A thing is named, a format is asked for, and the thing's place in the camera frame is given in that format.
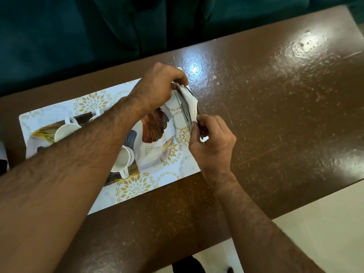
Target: beige tile floor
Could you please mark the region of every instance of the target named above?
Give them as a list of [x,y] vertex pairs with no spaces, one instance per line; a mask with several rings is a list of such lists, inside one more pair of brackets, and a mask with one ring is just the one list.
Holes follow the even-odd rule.
[[[364,181],[274,222],[327,273],[364,272]],[[231,239],[194,255],[206,273],[243,272]],[[157,271],[172,273],[172,266]]]

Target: teal sofa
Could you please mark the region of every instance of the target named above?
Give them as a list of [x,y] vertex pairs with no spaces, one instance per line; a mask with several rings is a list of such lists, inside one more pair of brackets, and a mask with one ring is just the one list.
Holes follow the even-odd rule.
[[2,0],[0,96],[363,0]]

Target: mug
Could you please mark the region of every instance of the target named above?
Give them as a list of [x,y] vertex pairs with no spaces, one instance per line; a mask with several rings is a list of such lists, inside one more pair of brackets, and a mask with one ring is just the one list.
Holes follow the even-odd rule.
[[76,130],[80,129],[81,126],[78,124],[74,117],[67,117],[64,119],[66,124],[62,125],[60,128],[57,129],[56,133],[54,134],[54,141],[58,142],[64,137],[67,137],[71,133],[75,132]]
[[104,111],[102,109],[96,108],[95,109],[95,114],[91,119],[89,119],[89,122],[92,122],[94,119],[96,119],[98,116],[101,116],[101,114],[103,114]]
[[120,173],[122,179],[128,178],[128,166],[133,164],[134,159],[134,151],[130,147],[123,146],[111,171],[113,173]]

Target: table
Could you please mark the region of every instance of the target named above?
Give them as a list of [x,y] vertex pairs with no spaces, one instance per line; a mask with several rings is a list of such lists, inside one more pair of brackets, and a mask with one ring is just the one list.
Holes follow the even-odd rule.
[[[200,110],[235,133],[239,183],[275,218],[364,178],[363,50],[340,6],[3,97],[2,139],[19,164],[19,114],[180,66]],[[56,271],[151,272],[229,237],[199,173],[88,216]]]

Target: forearm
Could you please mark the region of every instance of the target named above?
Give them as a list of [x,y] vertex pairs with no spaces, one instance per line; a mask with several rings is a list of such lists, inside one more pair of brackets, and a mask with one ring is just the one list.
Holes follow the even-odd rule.
[[140,106],[123,98],[1,177],[0,271],[54,270],[142,117]]
[[322,272],[244,192],[235,176],[215,188],[244,272]]

